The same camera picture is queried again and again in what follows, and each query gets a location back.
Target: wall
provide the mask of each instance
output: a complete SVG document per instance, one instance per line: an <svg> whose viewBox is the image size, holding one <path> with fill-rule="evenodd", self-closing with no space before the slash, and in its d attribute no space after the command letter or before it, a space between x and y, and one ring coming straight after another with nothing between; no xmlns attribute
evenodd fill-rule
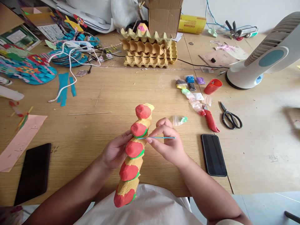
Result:
<svg viewBox="0 0 300 225"><path fill-rule="evenodd" d="M226 26L228 20L232 25L235 20L237 27L257 26L261 33L269 33L285 16L300 11L300 0L208 0L208 3L219 24ZM206 0L183 0L182 13L205 17L205 7ZM207 10L207 22L213 21Z"/></svg>

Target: red cup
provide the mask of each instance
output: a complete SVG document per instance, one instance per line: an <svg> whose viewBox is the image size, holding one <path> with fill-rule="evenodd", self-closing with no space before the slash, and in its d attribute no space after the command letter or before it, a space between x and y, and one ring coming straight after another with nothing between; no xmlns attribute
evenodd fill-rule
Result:
<svg viewBox="0 0 300 225"><path fill-rule="evenodd" d="M223 86L223 83L220 80L214 78L206 86L206 88L204 89L204 92L206 94L212 94L216 90L218 90L221 86Z"/></svg>

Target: scissors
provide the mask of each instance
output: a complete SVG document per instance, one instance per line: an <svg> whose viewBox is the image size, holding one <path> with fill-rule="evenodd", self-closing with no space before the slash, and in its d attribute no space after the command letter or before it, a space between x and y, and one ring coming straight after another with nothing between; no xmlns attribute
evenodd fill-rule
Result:
<svg viewBox="0 0 300 225"><path fill-rule="evenodd" d="M238 129L242 128L243 123L241 122L240 118L239 118L238 116L234 115L233 113L229 112L229 111L225 108L225 106L222 104L222 102L220 102L220 104L221 104L221 106L222 106L222 108L223 108L223 110L224 110L224 112L223 112L223 114L222 114L222 121L223 121L224 125L225 125L228 129L231 129L231 130L233 130L233 129L235 129L235 128L238 128ZM228 125L225 123L225 117L226 117L227 120L231 123L231 125L232 125L231 127L228 126ZM233 117L235 117L235 118L239 121L240 126L237 125L237 123L235 122L235 120L234 120Z"/></svg>

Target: black smartphone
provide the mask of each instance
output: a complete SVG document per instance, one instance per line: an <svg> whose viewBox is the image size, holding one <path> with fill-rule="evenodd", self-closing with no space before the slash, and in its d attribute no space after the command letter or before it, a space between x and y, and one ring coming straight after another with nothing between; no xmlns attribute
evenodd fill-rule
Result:
<svg viewBox="0 0 300 225"><path fill-rule="evenodd" d="M14 206L47 190L51 143L26 151Z"/></svg>
<svg viewBox="0 0 300 225"><path fill-rule="evenodd" d="M218 136L202 134L201 142L206 172L211 176L226 177L227 171Z"/></svg>

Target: finger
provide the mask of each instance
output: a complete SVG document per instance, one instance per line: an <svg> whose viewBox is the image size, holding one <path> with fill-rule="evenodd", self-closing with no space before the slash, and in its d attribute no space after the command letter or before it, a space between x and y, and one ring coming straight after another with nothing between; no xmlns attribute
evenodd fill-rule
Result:
<svg viewBox="0 0 300 225"><path fill-rule="evenodd" d="M168 118L162 118L160 120L157 121L156 123L156 127L159 127L160 125L166 125L168 127L173 128L173 124L171 123L171 121Z"/></svg>
<svg viewBox="0 0 300 225"><path fill-rule="evenodd" d="M167 125L160 125L155 128L152 133L149 134L149 137L155 137L159 134L163 134L165 137L179 137L177 131Z"/></svg>
<svg viewBox="0 0 300 225"><path fill-rule="evenodd" d="M169 148L169 146L165 145L164 143L161 143L159 140L156 140L155 138L146 138L146 142L148 142L158 153L161 155L166 151L166 149Z"/></svg>
<svg viewBox="0 0 300 225"><path fill-rule="evenodd" d="M127 130L126 132L124 132L123 134L121 134L122 137L128 136L131 134L131 130Z"/></svg>
<svg viewBox="0 0 300 225"><path fill-rule="evenodd" d="M124 144L127 144L130 139L133 137L132 133L130 133L127 136L118 136L115 139L112 140L111 144L113 147L119 147L122 146Z"/></svg>

